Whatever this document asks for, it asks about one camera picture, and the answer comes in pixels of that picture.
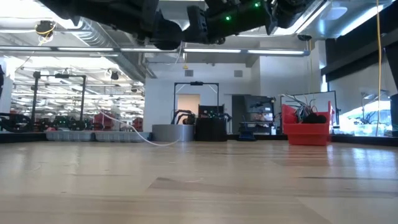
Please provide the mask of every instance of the support column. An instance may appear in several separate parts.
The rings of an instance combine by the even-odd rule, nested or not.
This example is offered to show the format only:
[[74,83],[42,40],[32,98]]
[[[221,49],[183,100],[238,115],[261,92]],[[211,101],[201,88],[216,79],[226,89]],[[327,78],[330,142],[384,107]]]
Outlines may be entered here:
[[11,109],[11,93],[15,77],[15,69],[7,61],[7,58],[0,57],[1,69],[4,72],[4,84],[2,86],[2,93],[0,98],[0,113],[10,113]]

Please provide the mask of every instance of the red storage bin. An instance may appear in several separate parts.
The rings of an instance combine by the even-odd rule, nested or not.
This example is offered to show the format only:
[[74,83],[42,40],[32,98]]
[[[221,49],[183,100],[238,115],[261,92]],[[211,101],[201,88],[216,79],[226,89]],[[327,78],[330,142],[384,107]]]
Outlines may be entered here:
[[294,114],[295,108],[282,105],[283,130],[289,139],[289,144],[305,146],[326,146],[330,142],[332,129],[333,110],[329,101],[328,112],[317,112],[317,115],[326,117],[325,124],[301,124],[297,123]]

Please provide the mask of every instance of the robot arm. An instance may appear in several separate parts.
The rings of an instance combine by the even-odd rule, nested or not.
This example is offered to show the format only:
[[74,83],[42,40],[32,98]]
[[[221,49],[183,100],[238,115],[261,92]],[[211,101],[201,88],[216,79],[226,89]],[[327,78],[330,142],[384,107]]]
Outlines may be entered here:
[[223,44],[225,37],[265,26],[289,28],[315,0],[205,0],[208,8],[188,6],[190,26],[182,31],[157,11],[159,0],[39,0],[63,19],[77,25],[80,16],[106,24],[145,40],[162,50],[181,41]]

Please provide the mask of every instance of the black metal frame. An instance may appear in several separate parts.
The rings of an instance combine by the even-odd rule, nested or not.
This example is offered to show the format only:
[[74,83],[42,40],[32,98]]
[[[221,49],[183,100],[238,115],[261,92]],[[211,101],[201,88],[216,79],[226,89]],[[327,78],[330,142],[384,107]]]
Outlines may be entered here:
[[[316,92],[316,93],[294,94],[294,95],[291,95],[291,96],[300,96],[300,95],[309,95],[309,94],[319,94],[319,93],[330,93],[330,92],[335,92],[336,122],[337,122],[337,125],[340,125],[340,119],[339,119],[340,113],[339,113],[338,107],[337,107],[336,90],[326,91],[326,92]],[[282,96],[280,96],[280,109],[282,109]],[[280,116],[280,130],[283,132],[282,115]]]
[[39,79],[40,77],[55,77],[55,78],[69,78],[70,76],[73,77],[82,77],[83,84],[82,84],[82,91],[81,91],[81,105],[80,105],[80,121],[83,121],[83,109],[85,105],[85,91],[86,91],[86,75],[41,75],[40,72],[34,72],[33,77],[35,78],[35,85],[34,85],[34,93],[33,93],[33,104],[32,104],[32,116],[31,120],[35,122],[35,115],[36,115],[36,102],[37,102],[37,90],[39,89]]
[[191,85],[191,86],[203,86],[203,85],[216,85],[217,86],[217,110],[219,109],[220,105],[220,84],[219,83],[203,83],[203,82],[176,82],[174,83],[174,105],[173,105],[173,112],[175,113],[175,98],[176,92],[175,87],[177,85]]

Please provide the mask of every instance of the white cable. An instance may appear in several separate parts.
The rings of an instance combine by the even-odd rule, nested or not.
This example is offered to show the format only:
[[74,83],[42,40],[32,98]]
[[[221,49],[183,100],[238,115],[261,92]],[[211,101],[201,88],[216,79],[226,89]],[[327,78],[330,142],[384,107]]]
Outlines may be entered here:
[[[122,121],[120,121],[120,120],[118,120],[118,119],[116,119],[116,118],[112,118],[111,116],[108,116],[106,113],[102,112],[102,111],[98,108],[98,105],[97,105],[97,104],[95,104],[95,107],[97,108],[97,110],[98,110],[103,116],[105,116],[105,117],[107,117],[107,118],[109,118],[109,119],[111,119],[111,120],[113,120],[113,121],[117,121],[117,122],[119,122],[119,123],[121,123],[121,124],[126,124],[126,123],[124,123],[124,122],[122,122]],[[130,128],[132,128],[132,129],[138,134],[138,136],[139,136],[142,140],[144,140],[145,142],[148,142],[149,144],[152,144],[152,145],[154,145],[154,146],[171,146],[171,145],[174,145],[175,143],[177,143],[177,142],[179,142],[179,141],[181,140],[181,137],[180,137],[178,140],[176,140],[176,141],[174,141],[174,142],[171,142],[171,143],[168,143],[168,144],[156,144],[156,143],[151,142],[150,140],[146,139],[146,138],[143,137],[142,135],[140,135],[139,132],[136,130],[136,128],[135,128],[134,126],[132,126],[132,125],[130,125],[130,124],[126,124],[126,125],[128,125]]]

